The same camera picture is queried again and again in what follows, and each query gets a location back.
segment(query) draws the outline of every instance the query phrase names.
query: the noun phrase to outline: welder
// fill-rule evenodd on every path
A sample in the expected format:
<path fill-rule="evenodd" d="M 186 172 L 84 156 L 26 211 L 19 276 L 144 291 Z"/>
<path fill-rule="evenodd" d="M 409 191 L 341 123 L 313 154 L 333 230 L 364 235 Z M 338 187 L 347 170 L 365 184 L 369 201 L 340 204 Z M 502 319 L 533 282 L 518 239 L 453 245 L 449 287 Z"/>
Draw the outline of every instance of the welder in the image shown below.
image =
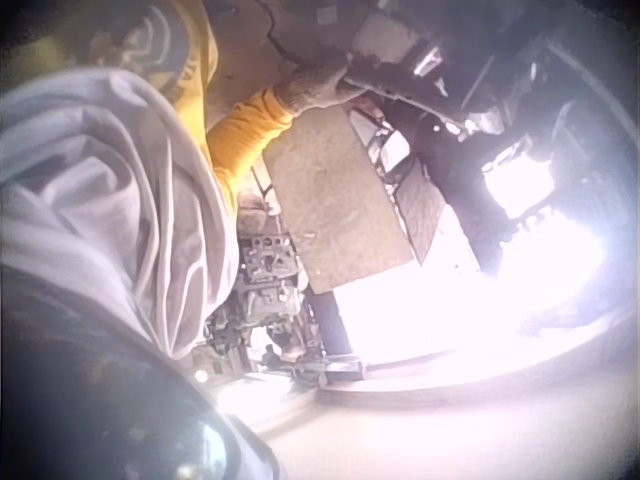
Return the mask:
<path fill-rule="evenodd" d="M 162 358 L 188 354 L 231 290 L 236 194 L 261 151 L 360 91 L 333 52 L 207 131 L 218 52 L 202 2 L 133 3 L 132 28 L 124 2 L 101 2 L 92 18 L 111 15 L 117 34 L 74 44 L 63 22 L 3 61 L 3 469 L 280 478 L 269 449 Z"/>
<path fill-rule="evenodd" d="M 2 106 L 3 263 L 99 298 L 180 358 L 231 289 L 236 195 L 255 160 L 305 110 L 360 91 L 331 51 L 207 132 L 218 51 L 203 3 L 142 3 L 128 33 L 97 31 L 83 55 L 60 27 L 11 57 L 23 85 Z"/>

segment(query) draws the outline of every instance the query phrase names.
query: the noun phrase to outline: work glove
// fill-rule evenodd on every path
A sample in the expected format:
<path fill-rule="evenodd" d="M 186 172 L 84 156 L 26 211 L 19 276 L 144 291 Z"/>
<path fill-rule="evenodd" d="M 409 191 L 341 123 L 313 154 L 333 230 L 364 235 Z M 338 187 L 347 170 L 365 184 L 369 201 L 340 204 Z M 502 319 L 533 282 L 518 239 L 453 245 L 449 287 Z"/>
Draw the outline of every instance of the work glove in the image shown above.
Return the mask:
<path fill-rule="evenodd" d="M 273 91 L 278 102 L 296 117 L 310 108 L 339 105 L 364 92 L 343 80 L 348 68 L 344 52 L 328 50 L 314 64 L 294 70 Z"/>

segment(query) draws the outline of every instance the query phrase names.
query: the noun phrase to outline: machinery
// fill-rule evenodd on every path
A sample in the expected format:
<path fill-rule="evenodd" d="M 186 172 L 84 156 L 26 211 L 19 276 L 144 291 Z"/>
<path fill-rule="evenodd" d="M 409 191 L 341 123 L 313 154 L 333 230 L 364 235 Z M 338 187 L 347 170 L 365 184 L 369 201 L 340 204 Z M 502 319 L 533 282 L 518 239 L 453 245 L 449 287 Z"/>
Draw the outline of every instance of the machinery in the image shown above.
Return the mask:
<path fill-rule="evenodd" d="M 268 37 L 275 49 L 291 63 L 304 63 L 302 54 L 274 34 L 277 2 L 256 3 L 273 22 Z M 629 258 L 636 254 L 638 183 L 636 44 L 630 32 L 614 28 L 617 36 L 607 37 L 609 48 L 620 49 L 614 65 L 611 50 L 588 33 L 610 35 L 608 21 L 572 1 L 353 3 L 358 6 L 280 7 L 301 18 L 308 11 L 331 11 L 336 25 L 338 19 L 358 25 L 351 43 L 324 41 L 342 42 L 354 55 L 346 81 L 369 90 L 353 111 L 372 125 L 373 134 L 361 138 L 398 207 L 416 259 L 424 261 L 433 232 L 418 238 L 410 225 L 407 210 L 415 205 L 403 201 L 400 190 L 412 175 L 437 187 L 431 206 L 453 207 L 488 276 L 499 274 L 505 244 L 547 218 L 571 219 L 600 239 L 607 254 L 597 273 L 571 301 L 532 313 L 523 327 L 529 333 L 587 324 L 632 299 L 637 278 Z M 359 34 L 372 18 L 376 28 L 400 25 L 409 34 L 363 48 Z M 323 25 L 320 17 L 318 24 Z M 353 115 L 352 123 L 356 128 Z M 398 132 L 410 153 L 389 163 L 384 145 Z M 545 165 L 553 185 L 514 209 L 490 191 L 490 178 L 522 162 L 533 169 Z M 305 300 L 305 290 L 307 296 L 313 292 L 294 242 L 280 216 L 269 218 L 277 224 L 274 234 L 265 234 L 267 227 L 240 233 L 238 279 L 231 298 L 207 322 L 209 344 L 224 354 L 247 343 L 252 328 L 265 327 L 283 351 L 298 352 L 292 361 L 309 351 L 315 360 L 338 353 L 328 345 L 328 327 L 322 328 L 335 325 L 335 312 L 314 312 Z"/>

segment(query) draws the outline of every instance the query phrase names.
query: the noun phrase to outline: concrete floor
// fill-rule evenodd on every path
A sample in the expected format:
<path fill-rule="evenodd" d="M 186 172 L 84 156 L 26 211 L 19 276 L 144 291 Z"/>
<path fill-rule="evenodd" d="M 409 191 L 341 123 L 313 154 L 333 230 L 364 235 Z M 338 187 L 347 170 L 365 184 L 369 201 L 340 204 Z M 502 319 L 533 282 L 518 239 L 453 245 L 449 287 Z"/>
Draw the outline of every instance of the concrete floor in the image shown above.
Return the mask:
<path fill-rule="evenodd" d="M 313 405 L 297 426 L 263 437 L 292 479 L 620 478 L 638 452 L 637 365 L 474 407 Z"/>

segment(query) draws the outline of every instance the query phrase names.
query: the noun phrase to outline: bright light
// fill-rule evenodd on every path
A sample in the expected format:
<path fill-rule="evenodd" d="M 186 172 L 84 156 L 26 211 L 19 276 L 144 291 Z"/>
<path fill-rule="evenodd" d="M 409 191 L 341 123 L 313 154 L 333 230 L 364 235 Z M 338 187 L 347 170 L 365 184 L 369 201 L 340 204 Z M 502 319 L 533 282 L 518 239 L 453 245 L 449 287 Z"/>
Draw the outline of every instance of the bright light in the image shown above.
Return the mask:
<path fill-rule="evenodd" d="M 536 162 L 523 154 L 485 172 L 485 182 L 493 198 L 509 218 L 518 218 L 555 189 L 549 172 L 551 162 Z"/>
<path fill-rule="evenodd" d="M 206 383 L 207 380 L 209 380 L 209 374 L 204 370 L 198 370 L 194 376 L 196 377 L 196 382 L 198 383 Z"/>
<path fill-rule="evenodd" d="M 447 127 L 447 130 L 449 130 L 450 133 L 453 133 L 454 135 L 460 135 L 460 133 L 462 133 L 462 130 L 460 130 L 460 128 L 457 125 L 454 125 L 453 123 L 445 123 L 444 124 L 445 127 Z"/>
<path fill-rule="evenodd" d="M 288 377 L 274 377 L 269 381 L 243 380 L 225 386 L 216 400 L 224 413 L 236 415 L 245 423 L 255 423 L 269 416 L 290 391 Z"/>
<path fill-rule="evenodd" d="M 478 128 L 478 125 L 476 125 L 476 123 L 473 120 L 469 120 L 469 119 L 465 120 L 464 128 L 466 128 L 467 132 L 469 133 L 475 133 L 480 131 L 480 129 Z"/>
<path fill-rule="evenodd" d="M 571 300 L 605 259 L 598 239 L 561 212 L 547 211 L 503 245 L 499 274 L 506 298 L 529 312 L 558 307 Z"/>
<path fill-rule="evenodd" d="M 414 75 L 418 75 L 420 77 L 424 77 L 433 70 L 436 66 L 438 66 L 442 62 L 442 57 L 440 56 L 440 51 L 438 48 L 431 49 L 424 58 L 416 65 L 416 68 L 413 70 Z"/>
<path fill-rule="evenodd" d="M 384 171 L 389 173 L 411 154 L 411 145 L 399 131 L 393 132 L 380 152 L 380 160 Z"/>

